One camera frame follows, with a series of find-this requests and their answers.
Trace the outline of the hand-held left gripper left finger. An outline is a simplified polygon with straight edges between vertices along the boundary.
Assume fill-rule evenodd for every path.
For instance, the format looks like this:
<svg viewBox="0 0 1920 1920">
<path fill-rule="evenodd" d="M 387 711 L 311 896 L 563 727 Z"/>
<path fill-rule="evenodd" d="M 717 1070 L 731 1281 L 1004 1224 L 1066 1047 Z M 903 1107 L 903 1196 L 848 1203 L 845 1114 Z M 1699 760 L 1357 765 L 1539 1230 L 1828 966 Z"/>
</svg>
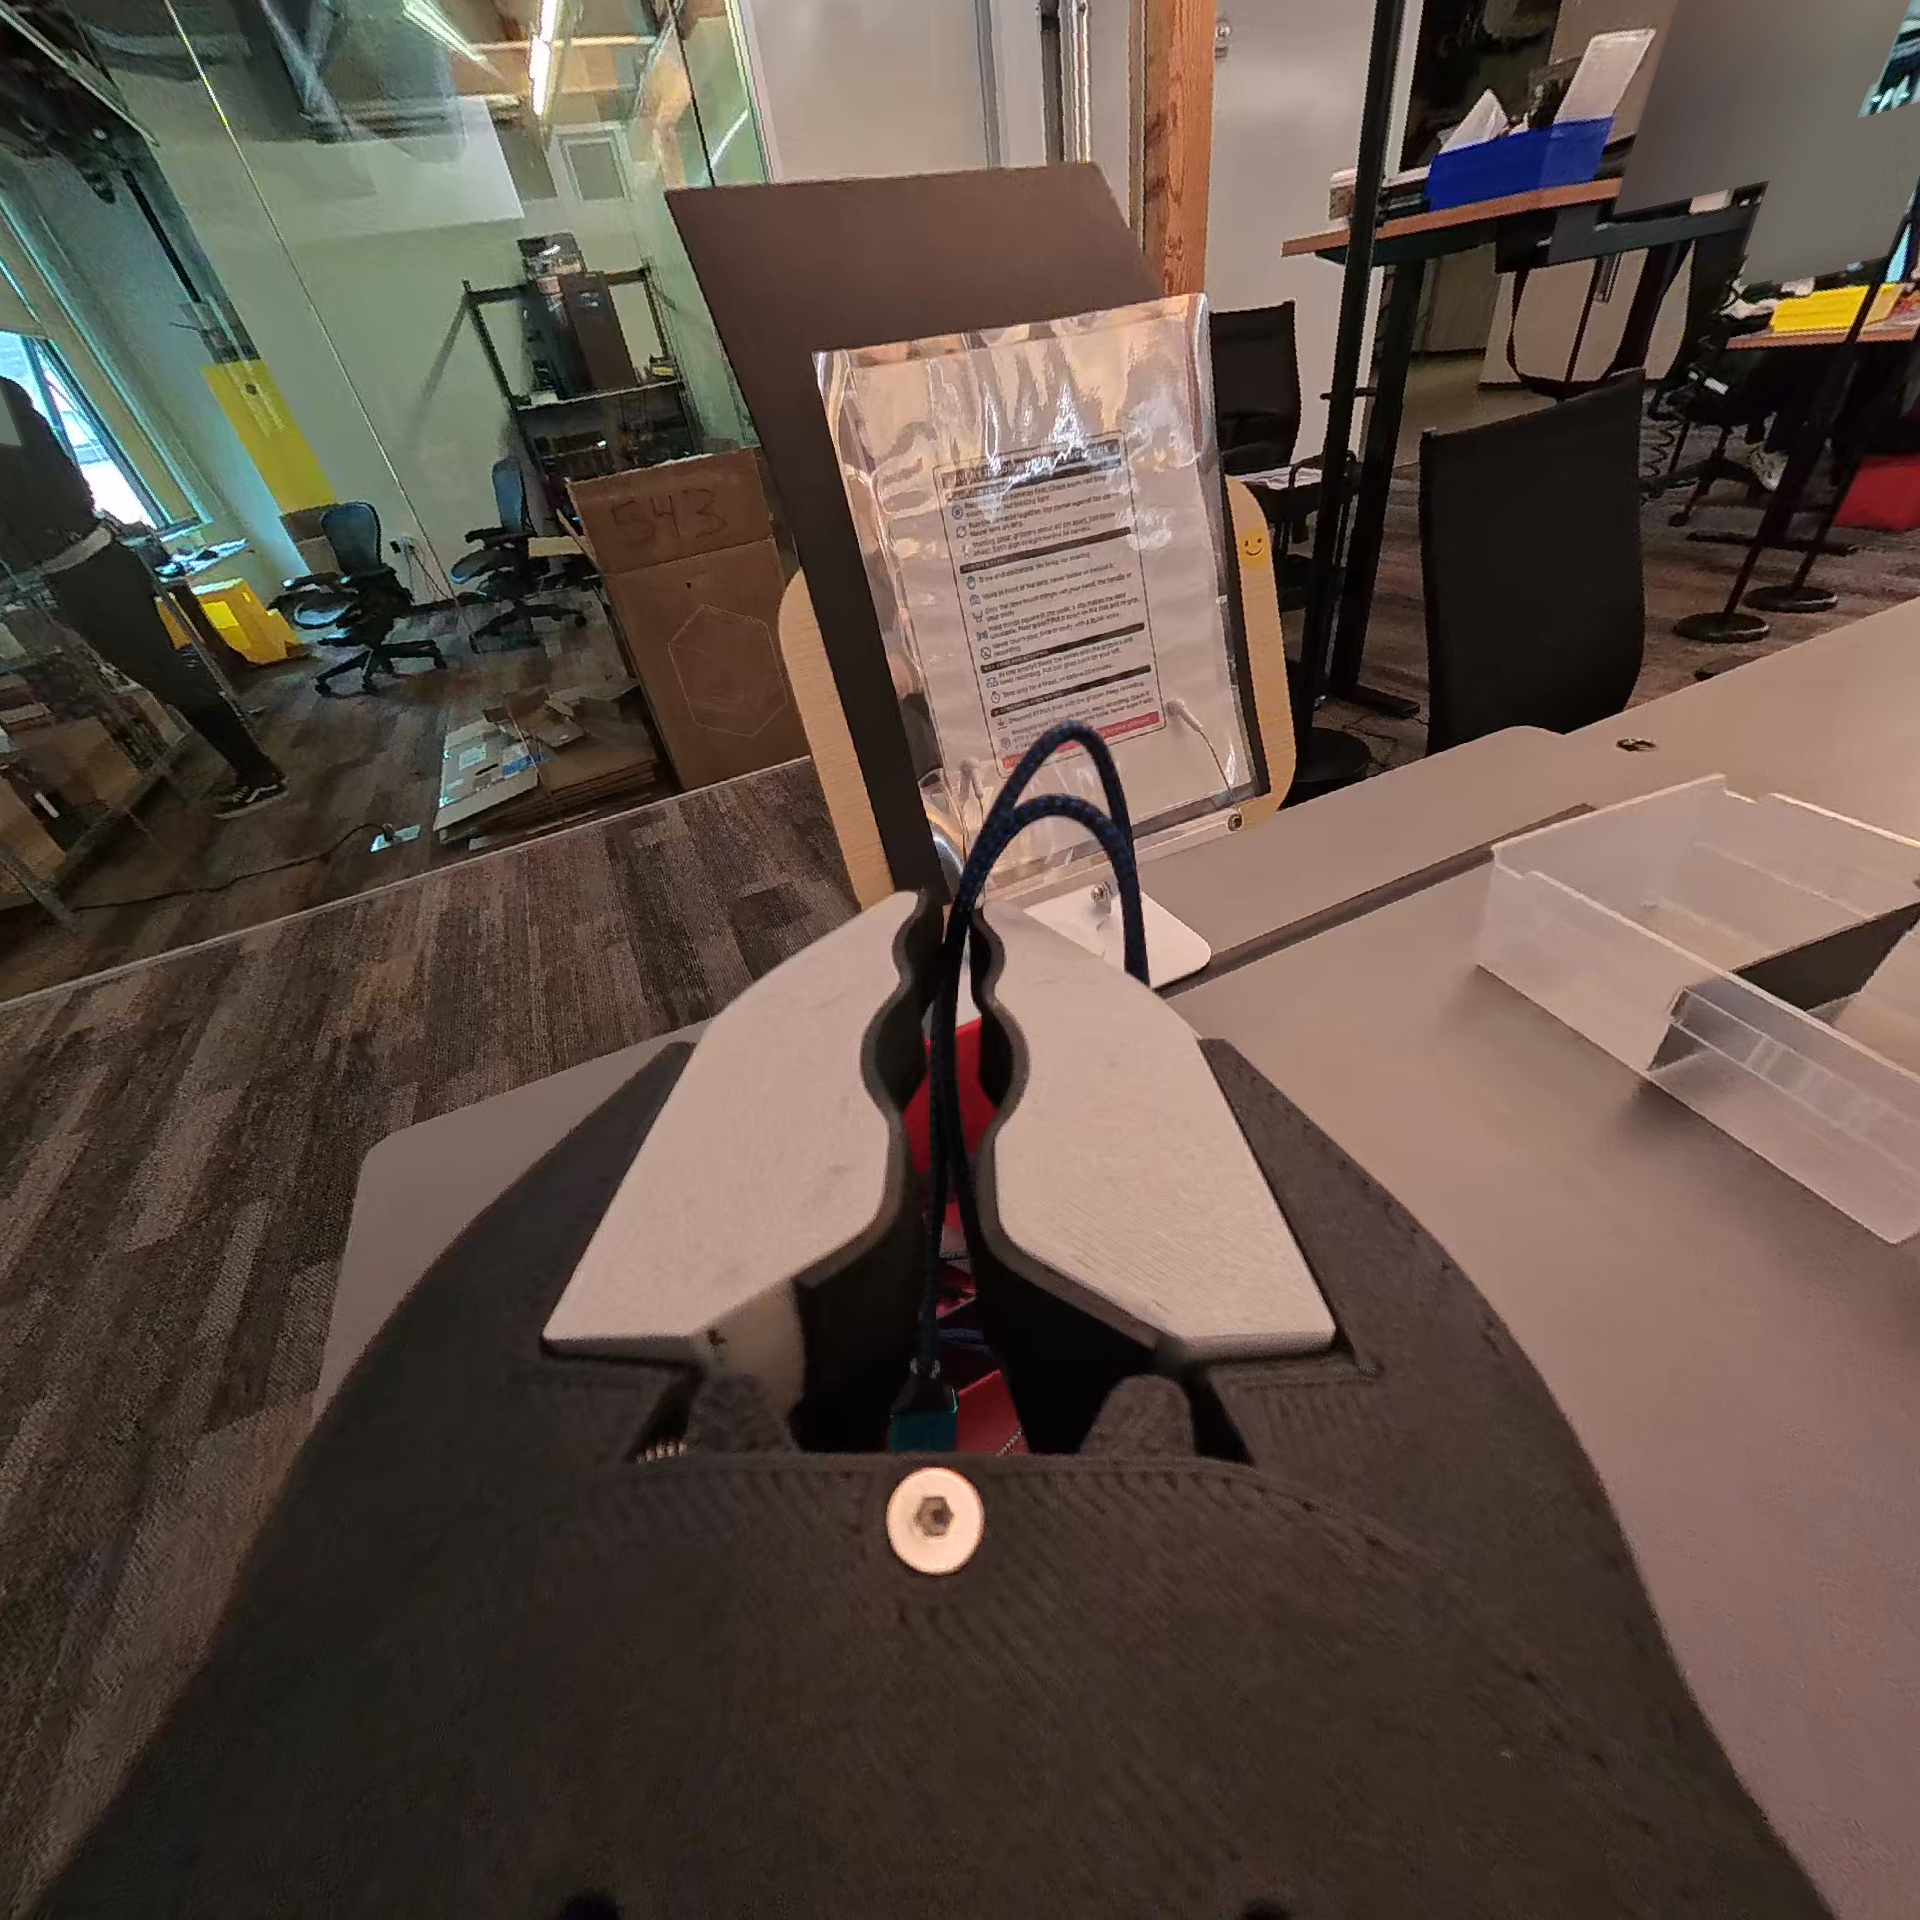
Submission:
<svg viewBox="0 0 1920 1920">
<path fill-rule="evenodd" d="M 545 1321 L 560 1355 L 746 1376 L 801 1444 L 879 1444 L 918 1341 L 931 896 L 892 894 L 717 1014 Z"/>
</svg>

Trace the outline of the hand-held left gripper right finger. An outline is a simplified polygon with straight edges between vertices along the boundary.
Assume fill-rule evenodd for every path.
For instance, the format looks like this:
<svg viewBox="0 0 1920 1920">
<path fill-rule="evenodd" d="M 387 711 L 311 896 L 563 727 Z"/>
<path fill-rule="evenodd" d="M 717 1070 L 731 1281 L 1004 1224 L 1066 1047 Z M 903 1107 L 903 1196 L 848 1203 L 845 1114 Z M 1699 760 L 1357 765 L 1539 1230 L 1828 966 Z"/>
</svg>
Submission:
<svg viewBox="0 0 1920 1920">
<path fill-rule="evenodd" d="M 976 915 L 972 1276 L 1030 1444 L 1116 1382 L 1331 1354 L 1336 1319 L 1183 1017 L 1011 904 Z"/>
</svg>

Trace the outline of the clear plastic bin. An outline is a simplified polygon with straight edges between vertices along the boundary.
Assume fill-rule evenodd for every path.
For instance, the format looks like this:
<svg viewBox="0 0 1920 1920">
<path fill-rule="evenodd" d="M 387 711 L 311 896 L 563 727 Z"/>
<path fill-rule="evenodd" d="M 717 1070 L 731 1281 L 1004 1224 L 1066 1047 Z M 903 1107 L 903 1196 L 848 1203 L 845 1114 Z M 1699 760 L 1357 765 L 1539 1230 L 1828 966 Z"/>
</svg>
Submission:
<svg viewBox="0 0 1920 1920">
<path fill-rule="evenodd" d="M 1918 901 L 1918 844 L 1722 774 L 1505 838 L 1478 963 L 1887 1244 L 1918 1238 L 1918 928 L 1805 1014 L 1735 970 Z"/>
</svg>

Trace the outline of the black slab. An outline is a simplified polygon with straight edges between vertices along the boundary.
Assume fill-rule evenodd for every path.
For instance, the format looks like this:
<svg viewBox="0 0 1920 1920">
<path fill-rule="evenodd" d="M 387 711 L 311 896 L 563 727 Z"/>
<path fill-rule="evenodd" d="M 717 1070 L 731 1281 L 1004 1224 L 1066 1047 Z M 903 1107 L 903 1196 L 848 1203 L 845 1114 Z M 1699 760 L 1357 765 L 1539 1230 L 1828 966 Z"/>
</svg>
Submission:
<svg viewBox="0 0 1920 1920">
<path fill-rule="evenodd" d="M 1891 951 L 1918 928 L 1918 901 L 1874 913 L 1730 972 L 1739 984 L 1818 1014 L 1866 989 Z"/>
</svg>

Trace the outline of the brown cardboard box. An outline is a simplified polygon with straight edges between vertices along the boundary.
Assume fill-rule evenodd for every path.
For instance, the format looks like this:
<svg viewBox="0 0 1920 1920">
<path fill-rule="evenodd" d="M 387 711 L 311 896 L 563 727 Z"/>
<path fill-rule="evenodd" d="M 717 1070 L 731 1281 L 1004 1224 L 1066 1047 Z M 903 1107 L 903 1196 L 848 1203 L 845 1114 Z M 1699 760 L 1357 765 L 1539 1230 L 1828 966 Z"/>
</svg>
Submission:
<svg viewBox="0 0 1920 1920">
<path fill-rule="evenodd" d="M 787 587 L 756 452 L 567 483 L 686 790 L 810 753 L 777 643 Z"/>
</svg>

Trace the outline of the black office chair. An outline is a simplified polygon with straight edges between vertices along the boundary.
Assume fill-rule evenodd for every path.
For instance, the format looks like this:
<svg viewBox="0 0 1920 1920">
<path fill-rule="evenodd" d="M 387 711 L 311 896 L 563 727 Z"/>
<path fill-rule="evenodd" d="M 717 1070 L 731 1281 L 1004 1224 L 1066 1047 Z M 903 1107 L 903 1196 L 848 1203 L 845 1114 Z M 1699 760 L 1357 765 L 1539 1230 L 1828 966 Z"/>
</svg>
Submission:
<svg viewBox="0 0 1920 1920">
<path fill-rule="evenodd" d="M 587 628 L 589 567 L 577 550 L 545 559 L 532 546 L 528 476 L 519 456 L 493 463 L 491 528 L 469 529 L 464 553 L 449 570 L 453 608 L 463 611 L 472 653 L 501 653 L 542 643 L 548 628 Z"/>
<path fill-rule="evenodd" d="M 319 511 L 319 528 L 333 550 L 333 570 L 285 581 L 271 600 L 295 631 L 339 643 L 349 657 L 315 674 L 315 693 L 342 700 L 343 676 L 359 676 L 364 695 L 380 679 L 398 676 L 402 660 L 422 660 L 445 670 L 442 649 L 431 638 L 398 638 L 414 611 L 411 591 L 380 553 L 380 518 L 369 501 L 333 501 Z"/>
</svg>

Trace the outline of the clear acrylic sign holder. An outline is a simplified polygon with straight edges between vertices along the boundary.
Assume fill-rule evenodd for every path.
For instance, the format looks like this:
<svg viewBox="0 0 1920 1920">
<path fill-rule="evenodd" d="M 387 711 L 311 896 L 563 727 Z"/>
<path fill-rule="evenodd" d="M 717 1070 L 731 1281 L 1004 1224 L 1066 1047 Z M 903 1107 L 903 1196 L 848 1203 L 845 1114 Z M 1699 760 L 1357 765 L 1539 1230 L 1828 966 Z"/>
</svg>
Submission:
<svg viewBox="0 0 1920 1920">
<path fill-rule="evenodd" d="M 831 459 L 876 618 L 904 794 L 866 781 L 892 883 L 951 894 L 1045 729 L 1116 765 L 1141 879 L 1281 800 L 1264 681 L 1282 691 L 1252 500 L 1220 467 L 1203 295 L 831 347 Z"/>
</svg>

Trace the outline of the black fabric chair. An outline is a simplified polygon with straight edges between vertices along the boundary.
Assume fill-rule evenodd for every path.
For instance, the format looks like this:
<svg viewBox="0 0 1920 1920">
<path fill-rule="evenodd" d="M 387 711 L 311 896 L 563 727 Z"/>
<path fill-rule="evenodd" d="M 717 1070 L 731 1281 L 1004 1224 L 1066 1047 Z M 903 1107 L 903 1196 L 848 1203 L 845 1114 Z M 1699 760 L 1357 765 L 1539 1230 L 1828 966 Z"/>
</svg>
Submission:
<svg viewBox="0 0 1920 1920">
<path fill-rule="evenodd" d="M 1642 371 L 1427 432 L 1427 753 L 1619 715 L 1643 669 Z"/>
</svg>

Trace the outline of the black mesh chair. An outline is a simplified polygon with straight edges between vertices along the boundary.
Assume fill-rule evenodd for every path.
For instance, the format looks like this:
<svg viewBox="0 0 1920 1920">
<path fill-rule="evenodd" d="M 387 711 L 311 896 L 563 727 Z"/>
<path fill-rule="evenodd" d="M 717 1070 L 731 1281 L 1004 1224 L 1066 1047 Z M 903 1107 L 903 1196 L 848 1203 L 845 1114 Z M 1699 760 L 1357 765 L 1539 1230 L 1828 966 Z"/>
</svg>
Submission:
<svg viewBox="0 0 1920 1920">
<path fill-rule="evenodd" d="M 1327 494 L 1322 452 L 1306 445 L 1293 313 L 1293 302 L 1278 302 L 1210 315 L 1217 464 L 1288 535 L 1309 528 Z"/>
</svg>

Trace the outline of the black metal shelving rack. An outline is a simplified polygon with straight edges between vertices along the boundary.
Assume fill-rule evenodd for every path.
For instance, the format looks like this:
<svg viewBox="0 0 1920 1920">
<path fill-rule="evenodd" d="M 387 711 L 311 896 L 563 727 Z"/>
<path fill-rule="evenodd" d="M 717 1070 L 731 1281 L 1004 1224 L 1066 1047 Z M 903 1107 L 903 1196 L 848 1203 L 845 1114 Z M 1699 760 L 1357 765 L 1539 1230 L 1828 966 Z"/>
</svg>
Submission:
<svg viewBox="0 0 1920 1920">
<path fill-rule="evenodd" d="M 542 507 L 707 452 L 648 261 L 600 273 L 569 232 L 519 239 L 519 278 L 463 281 L 463 315 L 508 409 Z"/>
</svg>

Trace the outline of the wooden top standing desk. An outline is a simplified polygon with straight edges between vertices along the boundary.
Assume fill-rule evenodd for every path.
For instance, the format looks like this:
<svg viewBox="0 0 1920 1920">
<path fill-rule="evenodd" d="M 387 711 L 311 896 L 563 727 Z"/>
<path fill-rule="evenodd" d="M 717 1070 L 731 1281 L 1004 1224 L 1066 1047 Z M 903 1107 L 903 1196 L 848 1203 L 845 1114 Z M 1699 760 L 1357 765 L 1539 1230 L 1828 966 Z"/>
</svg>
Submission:
<svg viewBox="0 0 1920 1920">
<path fill-rule="evenodd" d="M 1455 254 L 1491 249 L 1501 270 L 1546 270 L 1619 254 L 1678 249 L 1722 232 L 1744 235 L 1759 189 L 1739 189 L 1721 205 L 1658 205 L 1613 215 L 1619 178 L 1534 185 L 1475 202 L 1417 208 L 1385 220 L 1371 244 L 1371 268 L 1386 273 L 1379 298 L 1377 360 L 1361 447 L 1386 471 L 1401 464 L 1405 391 L 1413 335 L 1430 268 Z"/>
</svg>

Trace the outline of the blue storage bin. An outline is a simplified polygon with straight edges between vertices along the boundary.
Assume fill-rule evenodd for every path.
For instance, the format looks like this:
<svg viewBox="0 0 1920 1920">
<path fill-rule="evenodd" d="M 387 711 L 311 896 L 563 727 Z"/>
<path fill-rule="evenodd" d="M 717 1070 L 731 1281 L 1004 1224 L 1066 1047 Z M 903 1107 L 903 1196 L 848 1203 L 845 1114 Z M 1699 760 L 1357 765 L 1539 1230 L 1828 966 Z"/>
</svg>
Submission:
<svg viewBox="0 0 1920 1920">
<path fill-rule="evenodd" d="M 1611 132 L 1611 118 L 1578 118 L 1450 144 L 1427 170 L 1427 208 L 1446 211 L 1587 184 L 1596 178 Z"/>
</svg>

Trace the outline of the yellow flat box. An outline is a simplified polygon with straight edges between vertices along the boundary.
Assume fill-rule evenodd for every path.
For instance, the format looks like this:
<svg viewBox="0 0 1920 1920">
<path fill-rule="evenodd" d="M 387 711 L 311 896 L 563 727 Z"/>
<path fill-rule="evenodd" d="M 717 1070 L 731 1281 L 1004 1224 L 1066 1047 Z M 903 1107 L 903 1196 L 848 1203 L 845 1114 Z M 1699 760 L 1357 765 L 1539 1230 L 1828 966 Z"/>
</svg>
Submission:
<svg viewBox="0 0 1920 1920">
<path fill-rule="evenodd" d="M 1873 292 L 1864 284 L 1835 284 L 1777 302 L 1767 335 L 1809 332 L 1840 342 L 1860 321 L 1860 339 L 1891 335 L 1895 326 L 1918 329 L 1918 281 L 1884 281 Z"/>
</svg>

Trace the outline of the grey flat panel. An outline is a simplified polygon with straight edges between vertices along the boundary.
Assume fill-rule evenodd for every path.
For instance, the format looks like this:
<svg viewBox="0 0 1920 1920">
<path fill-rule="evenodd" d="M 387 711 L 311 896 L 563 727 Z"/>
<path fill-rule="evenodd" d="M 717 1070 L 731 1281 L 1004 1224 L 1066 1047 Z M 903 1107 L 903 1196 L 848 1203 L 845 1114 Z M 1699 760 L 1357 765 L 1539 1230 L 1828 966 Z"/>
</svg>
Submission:
<svg viewBox="0 0 1920 1920">
<path fill-rule="evenodd" d="M 1907 2 L 1678 2 L 1613 216 L 1761 184 L 1808 130 L 1853 123 Z"/>
</svg>

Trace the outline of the wooden post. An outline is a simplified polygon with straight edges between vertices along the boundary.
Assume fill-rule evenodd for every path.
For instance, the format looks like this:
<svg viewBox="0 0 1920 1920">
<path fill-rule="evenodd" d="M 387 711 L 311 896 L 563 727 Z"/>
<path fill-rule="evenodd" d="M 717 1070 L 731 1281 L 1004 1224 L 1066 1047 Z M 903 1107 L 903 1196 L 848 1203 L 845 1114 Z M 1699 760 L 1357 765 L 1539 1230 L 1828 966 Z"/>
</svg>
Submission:
<svg viewBox="0 0 1920 1920">
<path fill-rule="evenodd" d="M 1164 298 L 1206 284 L 1216 2 L 1135 6 L 1138 243 Z"/>
</svg>

